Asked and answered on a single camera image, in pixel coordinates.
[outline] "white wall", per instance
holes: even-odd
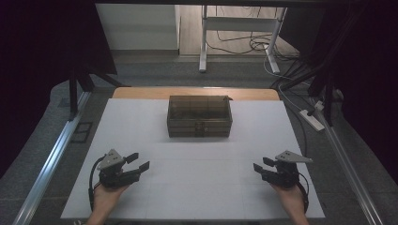
[[[177,50],[178,6],[96,4],[111,50]]]

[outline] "metal frame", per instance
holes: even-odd
[[[83,92],[80,96],[78,106],[79,111],[77,112],[76,117],[72,121],[68,121],[65,124],[64,129],[58,137],[58,140],[56,141],[52,152],[44,163],[44,166],[41,169],[41,172],[38,175],[35,184],[30,189],[30,192],[26,197],[23,206],[20,209],[20,212],[18,213],[17,217],[15,217],[15,220],[12,224],[29,224],[32,220],[32,217],[33,215],[35,215],[35,212],[38,208],[38,204],[40,203],[41,198],[44,195],[44,192],[53,177],[56,166],[60,158],[64,154],[64,151],[68,146],[73,131],[77,127],[80,118],[82,117],[85,104],[88,101],[89,97],[89,92]]]
[[[202,43],[199,58],[199,71],[206,72],[207,65],[207,30],[213,31],[254,31],[254,32],[272,32],[271,39],[266,48],[266,54],[272,72],[280,74],[278,64],[275,61],[273,48],[279,31],[283,23],[286,7],[282,8],[282,12],[277,19],[261,19],[261,18],[231,18],[231,17],[208,17],[207,6],[202,6]]]
[[[362,207],[363,213],[371,225],[382,225],[384,224],[381,220],[379,213],[375,207],[375,203],[373,202],[371,196],[369,195],[368,190],[365,185],[363,185],[360,180],[357,171],[354,168],[351,160],[349,159],[344,146],[340,142],[339,136],[334,131],[333,127],[328,126],[325,117],[321,112],[316,111],[316,115],[320,119],[320,121],[325,125],[325,131],[331,143],[332,149],[336,154],[337,160],[340,162],[342,169],[345,173],[345,176],[350,184],[352,190],[356,194],[358,198],[358,202]]]

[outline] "wooden floor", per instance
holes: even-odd
[[[276,10],[275,7],[208,7],[207,16],[223,17],[254,17],[259,18],[275,18],[281,11]],[[201,6],[180,6],[181,13],[181,27],[180,27],[180,55],[198,55],[200,54],[200,45],[202,40],[202,7]],[[266,35],[265,38],[270,38],[270,33],[253,32],[253,37]],[[231,32],[231,31],[207,31],[207,44],[211,47],[224,49],[226,51],[215,50],[207,46],[207,54],[216,55],[232,55],[232,53],[244,53],[251,49],[250,37],[251,32]],[[244,38],[239,40],[221,41],[220,39],[230,38]],[[265,39],[258,38],[257,42],[268,42]],[[297,51],[278,37],[277,47],[280,53],[283,54],[297,54]],[[265,55],[264,51],[251,51],[244,55]]]

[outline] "aluminum rail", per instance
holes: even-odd
[[[318,116],[319,120],[322,124],[325,125],[325,131],[329,138],[329,141],[332,145],[332,149],[336,154],[337,160],[340,162],[342,169],[345,173],[345,176],[354,191],[357,195],[358,201],[360,203],[360,207],[363,210],[366,218],[371,225],[383,225],[380,215],[377,212],[375,207],[375,203],[373,202],[371,196],[369,195],[368,190],[366,189],[365,185],[363,185],[362,181],[360,180],[357,171],[354,168],[354,165],[351,163],[344,146],[342,145],[338,135],[336,134],[333,127],[328,126],[327,121],[325,120],[324,116],[321,112],[316,111],[316,115]]]
[[[76,117],[72,121],[68,121],[65,124],[64,129],[59,135],[52,152],[44,163],[44,166],[41,169],[41,172],[38,175],[35,184],[30,189],[30,192],[26,197],[23,206],[20,209],[20,212],[18,213],[17,217],[15,217],[15,220],[12,224],[29,224],[32,220],[32,217],[33,215],[35,215],[35,212],[38,208],[38,204],[40,203],[41,198],[44,195],[44,192],[53,177],[56,166],[58,165],[60,158],[62,157],[65,149],[68,146],[73,131],[77,127],[82,117],[85,104],[87,103],[89,97],[89,92],[83,92],[81,94],[78,105],[78,113],[76,114]]]

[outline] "wrist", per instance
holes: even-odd
[[[91,213],[86,225],[102,225],[105,223],[106,218],[109,216],[107,212],[95,210]]]
[[[309,225],[310,223],[308,222],[307,217],[305,217],[304,214],[302,215],[294,215],[293,217],[291,217],[293,223],[295,225]]]

